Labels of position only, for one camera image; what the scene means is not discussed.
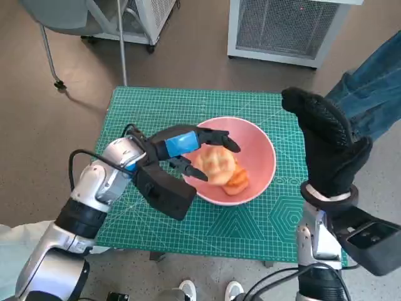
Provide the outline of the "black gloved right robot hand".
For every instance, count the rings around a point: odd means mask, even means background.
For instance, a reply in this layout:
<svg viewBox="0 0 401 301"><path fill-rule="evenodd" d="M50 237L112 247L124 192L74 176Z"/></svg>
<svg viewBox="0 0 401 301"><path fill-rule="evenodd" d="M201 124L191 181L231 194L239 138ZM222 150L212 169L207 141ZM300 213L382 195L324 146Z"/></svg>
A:
<svg viewBox="0 0 401 301"><path fill-rule="evenodd" d="M322 96L295 87L281 96L283 109L295 114L303 131L308 184L326 198L350 192L369 158L372 139L353 140L344 113Z"/></svg>

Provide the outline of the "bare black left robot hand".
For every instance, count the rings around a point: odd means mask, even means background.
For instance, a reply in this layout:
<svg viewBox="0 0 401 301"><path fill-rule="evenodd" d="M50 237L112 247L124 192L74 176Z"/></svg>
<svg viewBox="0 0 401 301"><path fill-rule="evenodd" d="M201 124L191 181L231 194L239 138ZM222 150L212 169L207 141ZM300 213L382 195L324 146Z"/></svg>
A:
<svg viewBox="0 0 401 301"><path fill-rule="evenodd" d="M226 130L214 130L195 125L175 125L157 132L147 139L155 149L157 159L170 161L170 166L180 169L186 176L192 176L201 181L207 181L207 176L190 165L190 160L182 157L183 154L194 152L202 144L223 146L234 153L241 148L229 137Z"/></svg>

